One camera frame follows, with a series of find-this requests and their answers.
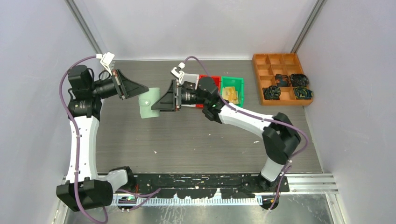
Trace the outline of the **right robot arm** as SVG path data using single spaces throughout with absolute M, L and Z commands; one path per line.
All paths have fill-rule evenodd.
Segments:
M 199 79 L 197 84 L 176 79 L 171 81 L 167 92 L 151 109 L 160 112 L 175 112 L 181 105 L 201 104 L 205 117 L 219 124 L 227 124 L 249 131 L 262 138 L 267 160 L 259 173 L 258 184 L 267 192 L 277 186 L 277 179 L 301 142 L 298 131 L 289 118 L 255 113 L 238 107 L 219 94 L 219 89 L 210 77 Z

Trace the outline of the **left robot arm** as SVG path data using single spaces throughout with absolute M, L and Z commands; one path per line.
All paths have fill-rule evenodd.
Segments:
M 57 197 L 72 211 L 108 206 L 113 194 L 121 189 L 126 193 L 136 187 L 130 167 L 111 169 L 100 178 L 96 166 L 96 139 L 103 99 L 118 96 L 128 99 L 149 91 L 149 88 L 126 78 L 120 69 L 110 77 L 94 80 L 92 69 L 76 65 L 66 73 L 71 85 L 71 100 L 67 104 L 71 126 L 71 159 L 65 184 L 56 188 Z

